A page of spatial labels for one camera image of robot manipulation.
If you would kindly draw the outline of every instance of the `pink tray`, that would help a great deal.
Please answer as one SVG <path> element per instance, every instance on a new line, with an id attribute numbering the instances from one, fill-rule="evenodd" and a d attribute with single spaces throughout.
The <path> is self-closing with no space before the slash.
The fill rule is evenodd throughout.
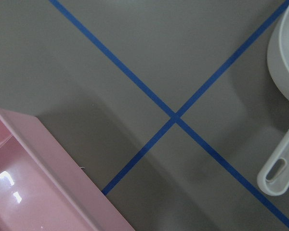
<path id="1" fill-rule="evenodd" d="M 0 231 L 132 231 L 33 116 L 0 109 Z"/>

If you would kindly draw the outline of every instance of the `handle hole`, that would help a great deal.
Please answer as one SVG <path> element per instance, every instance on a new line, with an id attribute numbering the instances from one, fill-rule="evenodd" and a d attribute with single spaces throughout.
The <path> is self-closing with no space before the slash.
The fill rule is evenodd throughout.
<path id="1" fill-rule="evenodd" d="M 268 182 L 274 181 L 280 175 L 280 173 L 285 169 L 286 164 L 287 162 L 285 159 L 278 159 L 275 162 L 274 166 L 269 171 L 268 175 L 266 175 L 266 178 L 265 178 L 266 181 Z"/>

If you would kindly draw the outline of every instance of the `blue tape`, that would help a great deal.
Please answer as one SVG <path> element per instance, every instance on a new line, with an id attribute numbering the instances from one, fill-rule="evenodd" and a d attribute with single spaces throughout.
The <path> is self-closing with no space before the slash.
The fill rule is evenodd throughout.
<path id="1" fill-rule="evenodd" d="M 133 81 L 154 103 L 169 117 L 172 111 L 147 85 L 145 85 L 120 59 L 118 59 L 96 36 L 94 36 L 77 18 L 75 18 L 59 1 L 49 0 L 75 27 L 86 36 L 104 55 L 106 55 L 131 81 Z"/>
<path id="2" fill-rule="evenodd" d="M 220 68 L 192 95 L 186 103 L 177 111 L 181 117 L 208 89 L 212 84 L 246 51 L 251 44 L 286 10 L 289 0 L 284 1 L 271 16 L 222 64 Z"/>
<path id="3" fill-rule="evenodd" d="M 126 166 L 106 185 L 102 190 L 107 195 L 110 190 L 140 161 L 140 159 L 159 141 L 159 139 L 174 125 L 175 119 L 172 118 L 149 140 L 148 143 L 127 163 Z"/>
<path id="4" fill-rule="evenodd" d="M 262 195 L 262 193 L 259 192 L 247 179 L 245 179 L 234 167 L 232 167 L 230 163 L 228 163 L 221 155 L 219 155 L 217 151 L 215 151 L 207 142 L 205 142 L 205 140 L 202 139 L 193 129 L 191 129 L 183 120 L 178 120 L 177 124 L 289 228 L 289 219 L 264 195 Z"/>

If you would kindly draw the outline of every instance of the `white handle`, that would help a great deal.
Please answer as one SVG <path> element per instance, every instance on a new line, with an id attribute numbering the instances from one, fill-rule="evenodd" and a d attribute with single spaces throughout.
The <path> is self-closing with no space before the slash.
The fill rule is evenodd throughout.
<path id="1" fill-rule="evenodd" d="M 266 194 L 278 196 L 289 187 L 289 130 L 257 177 L 259 188 Z"/>

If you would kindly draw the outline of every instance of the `gray tile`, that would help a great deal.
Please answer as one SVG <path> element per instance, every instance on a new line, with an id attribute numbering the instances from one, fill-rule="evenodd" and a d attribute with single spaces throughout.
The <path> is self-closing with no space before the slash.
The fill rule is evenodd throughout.
<path id="1" fill-rule="evenodd" d="M 289 102 L 266 66 L 266 31 L 183 119 L 257 187 L 257 174 L 289 128 Z M 289 217 L 289 191 L 267 196 Z"/>
<path id="2" fill-rule="evenodd" d="M 62 0 L 173 110 L 283 0 Z"/>
<path id="3" fill-rule="evenodd" d="M 177 125 L 108 198 L 136 230 L 287 230 Z"/>
<path id="4" fill-rule="evenodd" d="M 0 107 L 38 116 L 100 188 L 167 120 L 47 1 L 0 1 Z"/>

